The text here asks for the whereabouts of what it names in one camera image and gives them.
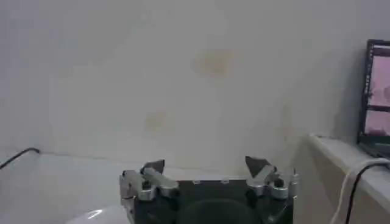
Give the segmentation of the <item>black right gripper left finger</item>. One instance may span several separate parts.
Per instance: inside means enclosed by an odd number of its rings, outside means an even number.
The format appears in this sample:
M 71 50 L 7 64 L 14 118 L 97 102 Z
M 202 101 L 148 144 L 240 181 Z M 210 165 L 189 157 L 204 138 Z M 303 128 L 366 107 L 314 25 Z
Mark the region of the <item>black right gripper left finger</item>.
M 123 200 L 137 198 L 153 201 L 158 195 L 172 198 L 179 191 L 179 182 L 163 175 L 165 160 L 149 161 L 137 170 L 124 170 L 119 176 L 119 193 Z

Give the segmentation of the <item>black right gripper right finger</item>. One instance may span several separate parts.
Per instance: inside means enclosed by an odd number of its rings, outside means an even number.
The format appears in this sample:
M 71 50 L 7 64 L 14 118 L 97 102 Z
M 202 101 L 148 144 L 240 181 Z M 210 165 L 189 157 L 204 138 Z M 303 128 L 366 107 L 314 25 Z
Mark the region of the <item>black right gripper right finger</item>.
M 245 156 L 245 162 L 251 175 L 246 184 L 256 196 L 267 195 L 274 200 L 297 198 L 295 168 L 290 168 L 285 173 L 279 172 L 268 160 L 251 156 Z

